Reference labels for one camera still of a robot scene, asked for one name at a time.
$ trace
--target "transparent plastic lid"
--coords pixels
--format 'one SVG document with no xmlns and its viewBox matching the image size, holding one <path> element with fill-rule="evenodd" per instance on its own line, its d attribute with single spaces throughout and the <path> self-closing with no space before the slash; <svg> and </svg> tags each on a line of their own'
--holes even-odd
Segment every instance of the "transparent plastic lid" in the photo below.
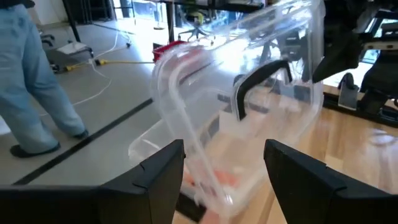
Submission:
<svg viewBox="0 0 398 224">
<path fill-rule="evenodd" d="M 240 211 L 266 177 L 265 140 L 293 146 L 316 119 L 323 16 L 323 1 L 282 1 L 157 62 L 152 97 L 208 208 Z"/>
</svg>

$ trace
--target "red object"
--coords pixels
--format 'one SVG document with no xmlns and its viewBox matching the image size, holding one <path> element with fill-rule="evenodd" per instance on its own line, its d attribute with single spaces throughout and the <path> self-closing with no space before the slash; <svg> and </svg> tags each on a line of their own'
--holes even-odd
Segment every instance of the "red object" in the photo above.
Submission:
<svg viewBox="0 0 398 224">
<path fill-rule="evenodd" d="M 184 44 L 186 43 L 185 41 L 181 41 L 181 40 L 177 40 L 177 41 L 173 41 L 171 43 L 169 43 L 168 45 L 162 46 L 162 47 L 158 47 L 156 49 L 154 49 L 154 51 L 152 51 L 154 53 L 154 62 L 158 61 L 160 59 L 160 56 L 162 56 L 162 54 L 171 49 L 172 47 L 175 47 L 177 45 L 180 44 Z"/>
</svg>

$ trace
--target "office chair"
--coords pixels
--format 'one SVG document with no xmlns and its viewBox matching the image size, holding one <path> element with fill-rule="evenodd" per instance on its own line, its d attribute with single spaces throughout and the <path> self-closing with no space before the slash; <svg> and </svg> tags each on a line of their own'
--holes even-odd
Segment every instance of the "office chair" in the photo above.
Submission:
<svg viewBox="0 0 398 224">
<path fill-rule="evenodd" d="M 179 33 L 178 40 L 181 40 L 181 34 L 191 34 L 191 36 L 188 38 L 188 41 L 194 35 L 197 37 L 197 39 L 199 38 L 199 34 L 207 35 L 207 33 L 201 29 L 201 26 L 208 19 L 207 11 L 192 9 L 189 7 L 182 7 L 182 9 L 180 9 L 180 16 L 184 22 L 193 26 L 193 29 Z"/>
</svg>

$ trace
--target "black shoe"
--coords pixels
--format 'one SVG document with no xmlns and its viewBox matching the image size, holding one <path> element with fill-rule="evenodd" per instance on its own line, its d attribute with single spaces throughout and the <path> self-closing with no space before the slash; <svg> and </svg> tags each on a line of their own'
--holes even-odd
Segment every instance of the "black shoe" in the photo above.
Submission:
<svg viewBox="0 0 398 224">
<path fill-rule="evenodd" d="M 74 135 L 73 137 L 74 137 L 75 139 L 77 139 L 77 140 L 83 140 L 83 139 L 85 139 L 85 138 L 88 137 L 88 131 L 85 130 L 85 131 L 83 131 L 83 133 Z"/>
<path fill-rule="evenodd" d="M 48 154 L 51 152 L 55 152 L 58 149 L 61 148 L 61 145 L 58 143 L 57 146 L 55 146 L 54 148 L 47 150 L 45 152 L 39 152 L 39 153 L 29 153 L 26 152 L 25 150 L 23 150 L 20 145 L 16 145 L 16 146 L 12 146 L 10 149 L 10 152 L 13 156 L 18 157 L 18 158 L 31 158 L 31 157 L 35 157 L 35 156 L 40 156 L 40 155 L 44 155 L 44 154 Z"/>
</svg>

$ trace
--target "wooden table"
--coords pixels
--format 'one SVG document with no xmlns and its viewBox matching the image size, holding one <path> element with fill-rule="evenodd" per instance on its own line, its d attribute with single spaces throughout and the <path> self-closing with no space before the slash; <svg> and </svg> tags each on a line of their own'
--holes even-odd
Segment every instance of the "wooden table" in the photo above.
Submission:
<svg viewBox="0 0 398 224">
<path fill-rule="evenodd" d="M 337 93 L 335 87 L 325 91 Z M 318 121 L 296 147 L 329 167 L 392 194 L 398 194 L 398 129 L 365 119 L 322 109 Z M 173 224 L 193 223 L 175 214 Z M 219 223 L 208 212 L 202 224 Z M 269 181 L 233 224 L 285 224 Z"/>
</svg>

